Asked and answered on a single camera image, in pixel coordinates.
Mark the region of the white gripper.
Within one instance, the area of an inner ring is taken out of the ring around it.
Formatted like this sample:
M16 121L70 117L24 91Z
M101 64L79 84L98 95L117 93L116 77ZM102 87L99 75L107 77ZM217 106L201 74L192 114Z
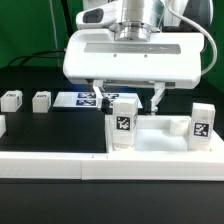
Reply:
M110 31L78 31L69 40L63 72L70 81L95 79L97 109L109 111L103 80L156 82L151 112L165 92L165 83L193 89L201 79L200 33L153 33L148 42L116 41Z

